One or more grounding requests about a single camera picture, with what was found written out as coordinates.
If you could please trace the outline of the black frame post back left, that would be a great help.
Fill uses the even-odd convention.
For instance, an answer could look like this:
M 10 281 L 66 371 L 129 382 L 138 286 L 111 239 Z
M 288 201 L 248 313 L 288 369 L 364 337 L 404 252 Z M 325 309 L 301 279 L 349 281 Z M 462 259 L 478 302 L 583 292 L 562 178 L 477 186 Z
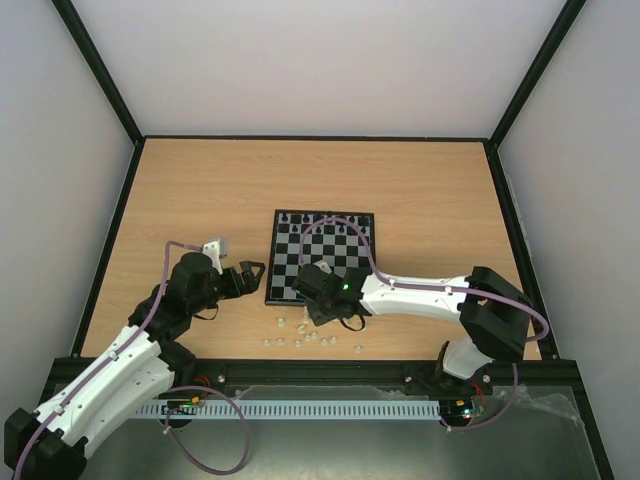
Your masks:
M 71 35 L 79 52 L 104 93 L 121 126 L 134 146 L 143 140 L 143 134 L 108 70 L 95 42 L 86 28 L 75 5 L 70 0 L 52 0 L 58 16 Z

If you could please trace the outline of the black frame post back right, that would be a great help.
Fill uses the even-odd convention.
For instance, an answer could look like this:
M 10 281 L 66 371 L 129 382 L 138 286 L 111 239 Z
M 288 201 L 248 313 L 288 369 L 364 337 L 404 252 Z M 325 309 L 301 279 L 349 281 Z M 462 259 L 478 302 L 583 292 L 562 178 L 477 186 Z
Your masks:
M 586 3 L 586 0 L 567 0 L 564 2 L 490 137 L 490 142 L 495 150 L 507 137 Z

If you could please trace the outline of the black frame post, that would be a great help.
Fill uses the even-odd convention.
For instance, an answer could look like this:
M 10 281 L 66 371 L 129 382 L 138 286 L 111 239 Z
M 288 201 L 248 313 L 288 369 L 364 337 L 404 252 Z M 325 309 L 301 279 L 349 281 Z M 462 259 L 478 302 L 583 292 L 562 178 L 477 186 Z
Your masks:
M 495 150 L 507 137 L 586 3 L 586 0 L 567 0 L 564 2 L 490 137 L 490 142 Z
M 52 0 L 58 16 L 71 35 L 79 52 L 104 93 L 121 126 L 134 146 L 143 140 L 143 134 L 108 70 L 95 42 L 86 28 L 75 5 L 70 0 Z

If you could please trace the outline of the black silver chess board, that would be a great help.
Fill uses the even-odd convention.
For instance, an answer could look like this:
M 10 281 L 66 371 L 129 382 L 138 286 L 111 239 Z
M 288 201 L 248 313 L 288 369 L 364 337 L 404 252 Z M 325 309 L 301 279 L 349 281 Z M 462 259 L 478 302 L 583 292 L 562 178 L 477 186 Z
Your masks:
M 282 214 L 289 217 L 288 223 L 282 223 Z M 301 217 L 299 224 L 291 223 L 291 216 Z M 314 214 L 321 214 L 322 219 L 314 223 Z M 325 233 L 325 218 L 333 216 L 335 233 Z M 354 216 L 355 224 L 348 218 Z M 360 226 L 360 216 L 367 216 L 369 224 Z M 288 233 L 280 233 L 281 224 L 289 225 Z M 299 233 L 292 233 L 291 226 L 298 225 Z M 339 227 L 344 225 L 345 234 L 338 234 Z M 322 234 L 315 234 L 317 226 L 322 227 Z M 369 228 L 369 235 L 365 236 L 361 229 Z M 292 284 L 299 271 L 298 255 L 303 255 L 303 262 L 315 263 L 324 260 L 331 270 L 342 276 L 347 268 L 367 267 L 367 256 L 375 254 L 375 217 L 365 212 L 331 212 L 313 210 L 277 210 L 274 212 L 271 251 L 269 267 L 267 269 L 267 286 L 265 304 L 268 306 L 300 306 L 304 299 L 292 289 Z

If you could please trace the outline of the black frame rail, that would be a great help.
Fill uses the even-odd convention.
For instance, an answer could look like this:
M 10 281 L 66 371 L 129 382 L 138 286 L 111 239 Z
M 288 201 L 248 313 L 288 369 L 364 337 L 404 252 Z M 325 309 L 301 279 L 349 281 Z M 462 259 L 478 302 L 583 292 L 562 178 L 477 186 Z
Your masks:
M 544 300 L 534 272 L 528 244 L 525 239 L 522 222 L 516 208 L 516 202 L 507 175 L 499 157 L 498 148 L 490 140 L 485 140 L 483 146 L 522 290 L 532 301 L 533 308 L 540 313 L 547 321 L 547 324 L 550 325 Z
M 107 268 L 110 262 L 111 254 L 117 239 L 119 228 L 124 216 L 126 205 L 129 199 L 129 195 L 136 177 L 138 166 L 141 160 L 141 156 L 146 143 L 146 138 L 143 137 L 134 146 L 133 154 L 131 156 L 129 166 L 126 171 L 122 189 L 120 191 L 115 211 L 107 232 L 107 236 L 103 245 L 103 249 L 99 258 L 96 273 L 92 281 L 87 301 L 83 309 L 82 316 L 78 325 L 78 329 L 71 347 L 71 357 L 78 358 L 81 356 L 84 343 L 89 331 L 91 320 L 97 305 L 98 297 L 103 285 L 103 281 L 107 272 Z
M 92 358 L 55 359 L 44 384 L 40 401 L 49 399 L 70 383 L 93 361 Z M 518 384 L 526 387 L 571 388 L 584 394 L 585 387 L 573 360 L 525 360 L 518 367 Z M 436 379 L 436 361 L 313 361 L 313 360 L 224 360 L 198 359 L 191 376 L 177 376 L 177 385 L 186 386 L 203 376 L 223 393 L 234 394 L 253 386 L 337 387 L 371 386 L 399 390 L 407 395 L 434 400 L 454 400 L 476 394 L 476 385 L 488 394 L 493 387 L 513 384 L 509 363 L 483 367 L 473 380 Z

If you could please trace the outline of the black front frame rail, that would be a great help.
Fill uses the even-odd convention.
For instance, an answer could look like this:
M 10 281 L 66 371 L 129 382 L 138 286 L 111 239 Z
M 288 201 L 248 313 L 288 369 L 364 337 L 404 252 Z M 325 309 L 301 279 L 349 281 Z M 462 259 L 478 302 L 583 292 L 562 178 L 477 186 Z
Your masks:
M 40 401 L 49 399 L 70 383 L 93 361 L 92 358 L 55 359 L 44 384 Z M 518 384 L 526 387 L 571 388 L 584 394 L 585 387 L 573 360 L 525 360 L 518 367 Z M 224 360 L 198 359 L 191 376 L 177 376 L 177 385 L 186 386 L 203 376 L 223 393 L 234 394 L 253 386 L 337 387 L 371 386 L 399 390 L 407 395 L 434 400 L 454 400 L 476 394 L 476 385 L 488 394 L 493 387 L 513 384 L 509 363 L 483 367 L 473 380 L 436 379 L 436 361 L 313 361 L 313 360 Z

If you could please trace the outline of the black right frame rail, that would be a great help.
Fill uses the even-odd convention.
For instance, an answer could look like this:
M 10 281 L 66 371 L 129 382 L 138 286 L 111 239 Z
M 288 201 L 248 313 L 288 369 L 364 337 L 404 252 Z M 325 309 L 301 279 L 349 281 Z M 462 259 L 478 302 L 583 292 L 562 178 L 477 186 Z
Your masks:
M 532 301 L 533 308 L 540 313 L 547 321 L 547 324 L 550 325 L 544 300 L 534 272 L 528 244 L 525 239 L 522 222 L 516 208 L 516 202 L 507 175 L 499 157 L 498 148 L 490 140 L 485 140 L 483 146 L 522 290 Z

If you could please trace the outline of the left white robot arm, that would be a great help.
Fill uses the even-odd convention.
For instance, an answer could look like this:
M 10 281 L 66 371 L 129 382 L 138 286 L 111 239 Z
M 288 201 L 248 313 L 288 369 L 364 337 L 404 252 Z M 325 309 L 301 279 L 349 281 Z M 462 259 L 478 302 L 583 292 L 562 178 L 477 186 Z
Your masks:
M 177 339 L 222 300 L 258 290 L 264 264 L 222 267 L 212 245 L 190 246 L 137 305 L 105 351 L 34 411 L 4 425 L 4 462 L 16 479 L 77 479 L 88 460 L 147 402 L 191 390 L 194 355 Z

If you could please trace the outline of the clear plastic sheet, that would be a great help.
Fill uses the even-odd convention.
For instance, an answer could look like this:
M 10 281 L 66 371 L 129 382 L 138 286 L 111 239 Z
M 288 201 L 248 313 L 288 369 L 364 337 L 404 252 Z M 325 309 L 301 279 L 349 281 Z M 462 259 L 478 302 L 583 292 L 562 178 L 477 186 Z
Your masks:
M 510 400 L 512 408 L 548 414 L 575 427 L 584 426 L 577 400 L 570 387 L 527 386 L 522 383 L 517 387 L 495 386 L 493 395 L 500 400 Z

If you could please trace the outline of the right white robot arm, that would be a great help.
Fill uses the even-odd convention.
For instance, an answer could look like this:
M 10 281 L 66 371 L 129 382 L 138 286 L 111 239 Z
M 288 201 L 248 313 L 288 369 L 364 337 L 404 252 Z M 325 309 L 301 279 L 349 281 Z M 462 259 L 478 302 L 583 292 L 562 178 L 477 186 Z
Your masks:
M 303 265 L 292 289 L 304 298 L 316 326 L 391 314 L 461 325 L 464 334 L 443 344 L 434 368 L 433 382 L 450 392 L 490 363 L 519 363 L 528 343 L 529 301 L 486 267 L 469 276 L 421 279 L 370 268 L 349 268 L 340 276 L 319 262 Z

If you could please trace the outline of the black left frame rail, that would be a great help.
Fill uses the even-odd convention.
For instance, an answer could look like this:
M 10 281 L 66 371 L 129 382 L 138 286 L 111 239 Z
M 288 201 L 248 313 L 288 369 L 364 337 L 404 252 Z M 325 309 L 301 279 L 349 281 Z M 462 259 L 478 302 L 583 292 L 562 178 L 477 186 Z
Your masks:
M 103 249 L 99 258 L 96 273 L 92 281 L 87 301 L 83 309 L 82 316 L 78 325 L 78 329 L 71 347 L 71 357 L 78 358 L 81 356 L 84 343 L 89 331 L 91 320 L 97 305 L 98 297 L 103 285 L 103 281 L 107 272 L 107 268 L 110 262 L 111 254 L 117 239 L 119 228 L 124 216 L 126 205 L 129 199 L 129 195 L 136 177 L 138 166 L 141 160 L 141 156 L 146 143 L 146 138 L 143 137 L 134 146 L 133 154 L 131 156 L 129 166 L 126 171 L 122 189 L 120 191 L 115 211 L 107 232 L 107 236 L 103 245 Z

